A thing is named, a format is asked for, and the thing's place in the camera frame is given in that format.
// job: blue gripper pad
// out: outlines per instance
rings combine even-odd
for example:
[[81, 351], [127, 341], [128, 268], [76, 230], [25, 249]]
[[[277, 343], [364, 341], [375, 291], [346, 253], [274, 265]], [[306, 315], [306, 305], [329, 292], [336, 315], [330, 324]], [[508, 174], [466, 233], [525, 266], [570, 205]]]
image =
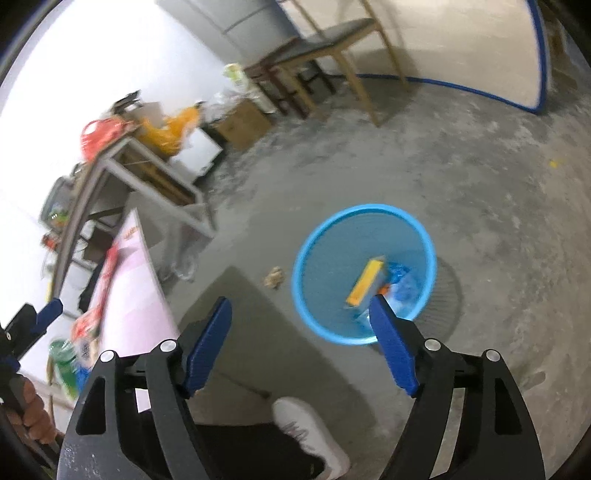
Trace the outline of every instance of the blue gripper pad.
[[205, 330], [199, 337], [195, 347], [187, 356], [183, 389], [193, 395], [203, 388], [213, 364], [222, 349], [226, 335], [232, 323], [232, 305], [228, 299], [222, 299], [211, 315]]
[[64, 306], [60, 299], [53, 299], [45, 305], [39, 313], [37, 313], [37, 322], [31, 329], [31, 333], [42, 334], [45, 333], [47, 327], [64, 312]]
[[369, 303], [369, 322], [375, 336], [384, 351], [384, 356], [397, 386], [406, 390], [411, 397], [418, 390], [418, 380], [414, 370], [414, 356], [408, 351], [396, 327], [390, 320], [388, 305], [383, 306], [379, 297], [373, 297]]

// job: orange bag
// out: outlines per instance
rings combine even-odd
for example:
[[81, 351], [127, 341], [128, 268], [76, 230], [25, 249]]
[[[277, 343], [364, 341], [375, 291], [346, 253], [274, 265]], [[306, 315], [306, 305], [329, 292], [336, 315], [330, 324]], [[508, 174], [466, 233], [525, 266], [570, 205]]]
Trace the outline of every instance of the orange bag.
[[98, 152], [125, 132], [125, 122], [115, 118], [93, 120], [82, 129], [80, 145], [82, 155], [87, 162], [95, 159]]
[[144, 118], [142, 126], [145, 133], [140, 135], [140, 140], [156, 146], [165, 155], [174, 157], [181, 151], [184, 138], [197, 128], [199, 110], [194, 106], [187, 107], [176, 116], [166, 117], [165, 122], [164, 127], [156, 128]]

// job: debris on floor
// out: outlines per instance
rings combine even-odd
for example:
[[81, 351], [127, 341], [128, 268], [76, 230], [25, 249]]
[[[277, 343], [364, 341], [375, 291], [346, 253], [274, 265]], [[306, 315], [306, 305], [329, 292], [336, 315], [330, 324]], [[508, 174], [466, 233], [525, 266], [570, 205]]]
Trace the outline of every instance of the debris on floor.
[[263, 283], [268, 288], [274, 288], [275, 290], [285, 281], [285, 275], [281, 267], [273, 267], [269, 274], [263, 280]]

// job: chair leg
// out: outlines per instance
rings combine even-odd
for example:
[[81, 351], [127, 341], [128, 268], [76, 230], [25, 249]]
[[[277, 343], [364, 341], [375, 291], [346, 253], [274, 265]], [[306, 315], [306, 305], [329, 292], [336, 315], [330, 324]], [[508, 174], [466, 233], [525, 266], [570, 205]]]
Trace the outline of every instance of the chair leg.
[[306, 107], [308, 107], [310, 109], [310, 113], [317, 113], [320, 115], [320, 117], [324, 117], [318, 110], [318, 106], [314, 103], [314, 100], [312, 100], [312, 97], [310, 95], [308, 95], [308, 92], [306, 92], [306, 89], [303, 87], [303, 85], [298, 81], [298, 79], [296, 78], [296, 76], [288, 69], [285, 67], [279, 67], [279, 70], [281, 71], [281, 73], [283, 73], [283, 75], [285, 76], [285, 78], [287, 78], [293, 88], [295, 88], [295, 90], [297, 91], [298, 95], [300, 96], [301, 100], [304, 102], [304, 104], [306, 104]]
[[277, 77], [276, 72], [269, 72], [269, 81], [275, 86], [275, 88], [279, 91], [283, 99], [287, 102], [287, 104], [295, 110], [298, 116], [304, 120], [308, 117], [308, 114], [304, 112], [300, 104], [296, 102], [293, 98], [293, 95], [290, 91], [281, 83], [280, 79]]
[[271, 103], [275, 106], [275, 108], [277, 108], [277, 110], [279, 110], [279, 112], [283, 116], [287, 116], [287, 110], [285, 110], [282, 107], [281, 102], [279, 100], [277, 100], [275, 95], [272, 95], [269, 92], [267, 92], [267, 89], [265, 87], [263, 87], [262, 83], [260, 83], [260, 82], [256, 82], [256, 86], [258, 86], [260, 88], [260, 90], [265, 94], [265, 96], [271, 101]]
[[318, 76], [321, 78], [321, 80], [326, 85], [326, 88], [328, 88], [329, 92], [334, 95], [336, 93], [336, 88], [332, 84], [332, 82], [330, 81], [330, 79], [328, 78], [328, 75], [325, 74], [324, 73], [324, 70], [322, 70], [320, 68], [320, 65], [318, 65], [318, 62], [317, 61], [312, 60], [310, 63], [312, 64], [312, 68], [316, 71], [316, 73], [318, 74]]
[[308, 92], [310, 95], [312, 95], [312, 93], [314, 93], [314, 90], [312, 90], [312, 88], [310, 88], [310, 85], [308, 85], [308, 82], [306, 81], [306, 79], [304, 78], [304, 76], [301, 73], [296, 73], [295, 77], [300, 81], [302, 87], [304, 87], [306, 89], [306, 92]]
[[336, 60], [336, 63], [339, 64], [340, 69], [343, 70], [343, 73], [347, 77], [347, 80], [351, 84], [351, 87], [353, 88], [355, 93], [357, 93], [357, 96], [363, 103], [365, 109], [368, 111], [371, 121], [374, 123], [376, 127], [379, 127], [378, 116], [375, 113], [374, 106], [371, 102], [371, 98], [369, 98], [369, 94], [363, 86], [363, 83], [355, 74], [353, 67], [341, 52], [334, 52], [332, 56]]
[[402, 86], [404, 87], [404, 89], [406, 91], [408, 91], [409, 90], [408, 80], [406, 78], [406, 75], [402, 71], [402, 66], [400, 65], [400, 60], [398, 59], [398, 56], [396, 55], [396, 52], [394, 51], [394, 47], [392, 46], [392, 43], [390, 43], [390, 39], [386, 35], [386, 32], [381, 27], [381, 25], [378, 27], [377, 32], [379, 33], [379, 36], [382, 37], [382, 41], [384, 42], [384, 45], [386, 45], [386, 50], [388, 50], [388, 55], [390, 55], [390, 60], [392, 61], [392, 66], [394, 67], [396, 72], [398, 72], [398, 76], [400, 77], [400, 81], [402, 82]]

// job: yellow bag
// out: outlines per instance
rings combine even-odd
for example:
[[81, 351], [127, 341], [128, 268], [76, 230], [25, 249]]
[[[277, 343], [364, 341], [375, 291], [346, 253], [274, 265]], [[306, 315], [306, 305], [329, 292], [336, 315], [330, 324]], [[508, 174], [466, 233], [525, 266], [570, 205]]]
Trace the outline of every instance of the yellow bag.
[[144, 118], [142, 126], [145, 133], [140, 135], [139, 139], [144, 143], [156, 146], [164, 154], [174, 157], [181, 151], [183, 139], [197, 128], [199, 110], [190, 106], [176, 116], [166, 117], [165, 121], [166, 126], [156, 128], [147, 118]]

